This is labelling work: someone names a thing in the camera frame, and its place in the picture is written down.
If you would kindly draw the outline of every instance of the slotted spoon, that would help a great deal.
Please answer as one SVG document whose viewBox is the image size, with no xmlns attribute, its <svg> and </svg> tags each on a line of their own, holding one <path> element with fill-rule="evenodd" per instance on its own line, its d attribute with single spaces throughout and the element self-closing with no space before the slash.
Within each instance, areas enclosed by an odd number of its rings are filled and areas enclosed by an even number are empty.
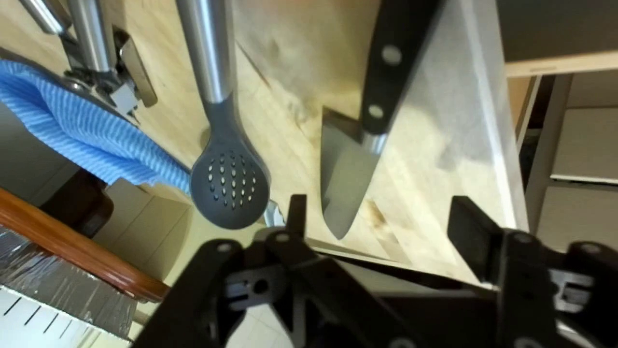
<svg viewBox="0 0 618 348">
<path fill-rule="evenodd" d="M 191 171 L 194 207 L 222 229 L 243 229 L 264 213 L 266 165 L 245 136 L 235 101 L 231 24 L 225 0 L 177 0 L 210 140 Z"/>
</svg>

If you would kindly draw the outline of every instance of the wooden countertop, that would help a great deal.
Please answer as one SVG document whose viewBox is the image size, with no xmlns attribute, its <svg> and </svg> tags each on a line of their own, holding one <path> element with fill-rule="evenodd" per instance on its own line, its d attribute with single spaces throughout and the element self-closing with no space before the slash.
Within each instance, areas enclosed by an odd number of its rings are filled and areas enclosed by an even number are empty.
<svg viewBox="0 0 618 348">
<path fill-rule="evenodd" d="M 0 0 L 0 47 L 61 72 L 59 43 L 26 12 Z M 106 0 L 131 33 L 158 105 L 138 109 L 140 130 L 191 167 L 206 140 L 175 2 Z M 308 240 L 384 263 L 471 281 L 446 238 L 453 194 L 494 221 L 527 229 L 503 58 L 492 0 L 449 0 L 399 113 L 347 238 L 330 236 L 318 203 L 320 107 L 357 114 L 376 0 L 235 0 L 243 126 L 268 165 L 272 200 L 308 196 Z"/>
</svg>

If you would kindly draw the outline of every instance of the blue cloth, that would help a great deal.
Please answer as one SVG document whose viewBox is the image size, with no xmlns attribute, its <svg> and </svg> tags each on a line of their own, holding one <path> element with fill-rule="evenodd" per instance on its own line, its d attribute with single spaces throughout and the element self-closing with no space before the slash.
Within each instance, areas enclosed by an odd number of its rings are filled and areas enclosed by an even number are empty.
<svg viewBox="0 0 618 348">
<path fill-rule="evenodd" d="M 0 62 L 0 103 L 42 143 L 111 184 L 169 184 L 189 192 L 185 171 L 138 128 L 28 64 Z"/>
</svg>

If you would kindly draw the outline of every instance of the stainless steel handle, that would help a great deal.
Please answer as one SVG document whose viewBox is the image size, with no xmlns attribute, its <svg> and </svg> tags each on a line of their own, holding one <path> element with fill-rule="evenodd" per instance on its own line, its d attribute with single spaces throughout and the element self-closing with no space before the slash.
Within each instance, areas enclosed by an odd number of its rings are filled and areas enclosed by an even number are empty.
<svg viewBox="0 0 618 348">
<path fill-rule="evenodd" d="M 92 72 L 113 72 L 115 53 L 106 35 L 98 0 L 69 0 L 82 66 Z"/>
<path fill-rule="evenodd" d="M 63 35 L 71 27 L 69 14 L 57 0 L 21 0 L 21 4 L 48 35 Z"/>
<path fill-rule="evenodd" d="M 222 103 L 233 89 L 227 0 L 177 0 L 193 74 L 204 103 Z"/>
</svg>

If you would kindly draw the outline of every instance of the chef's knife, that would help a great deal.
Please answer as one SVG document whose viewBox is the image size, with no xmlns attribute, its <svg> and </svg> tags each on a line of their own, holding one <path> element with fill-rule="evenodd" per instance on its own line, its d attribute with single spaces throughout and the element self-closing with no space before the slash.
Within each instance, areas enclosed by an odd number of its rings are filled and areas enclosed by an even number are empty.
<svg viewBox="0 0 618 348">
<path fill-rule="evenodd" d="M 363 203 L 438 8 L 440 0 L 382 0 L 368 49 L 359 122 L 328 109 L 322 113 L 322 213 L 335 238 L 347 234 Z"/>
</svg>

